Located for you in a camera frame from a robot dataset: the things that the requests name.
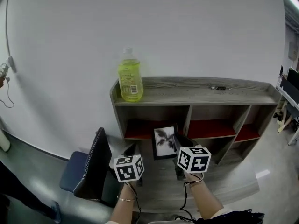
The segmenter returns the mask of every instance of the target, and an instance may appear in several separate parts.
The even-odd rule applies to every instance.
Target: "blue chair seat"
[[[88,154],[78,151],[71,155],[61,177],[60,188],[69,192],[74,191],[84,175],[87,158]]]

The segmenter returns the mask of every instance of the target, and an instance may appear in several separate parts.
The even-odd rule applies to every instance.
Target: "white wall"
[[[297,60],[295,61],[290,60],[289,58],[289,46],[290,42],[296,43],[299,46],[299,39],[296,38],[296,34],[291,30],[288,26],[285,27],[285,49],[284,49],[284,58],[282,62],[282,66],[284,69],[284,74],[288,73],[290,67],[296,69],[297,68]]]
[[[0,104],[6,129],[63,157],[90,147],[100,126],[120,135],[109,89],[123,47],[143,76],[275,84],[285,44],[282,0],[10,0],[8,26],[18,73],[15,107]],[[5,61],[3,26],[0,48]]]

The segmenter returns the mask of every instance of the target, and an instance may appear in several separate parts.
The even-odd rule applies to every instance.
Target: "wooden shelf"
[[[259,139],[260,135],[257,132],[257,129],[253,124],[243,125],[238,136],[235,139],[235,142],[243,142],[248,140]]]
[[[277,104],[280,94],[267,83],[210,77],[142,77],[143,97],[126,102],[118,82],[110,94],[115,106],[142,105],[251,105]],[[227,86],[224,91],[211,85]]]
[[[235,135],[228,119],[191,120],[188,131],[190,139],[223,138]]]
[[[173,125],[176,122],[171,121],[154,121],[131,119],[128,121],[125,139],[128,140],[149,140],[152,138],[152,133],[155,128],[166,127]],[[178,124],[178,133],[183,134],[183,125]]]

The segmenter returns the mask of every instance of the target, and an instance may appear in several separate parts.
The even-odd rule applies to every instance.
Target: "picture frame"
[[[177,124],[157,127],[152,132],[152,146],[154,160],[175,158],[174,136],[178,136]]]

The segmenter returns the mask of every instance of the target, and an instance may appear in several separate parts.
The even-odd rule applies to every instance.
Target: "shelf top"
[[[110,91],[116,106],[131,105],[272,105],[280,94],[268,83],[208,77],[143,77],[144,92],[139,102],[121,97],[118,81]],[[210,86],[226,86],[224,91]]]

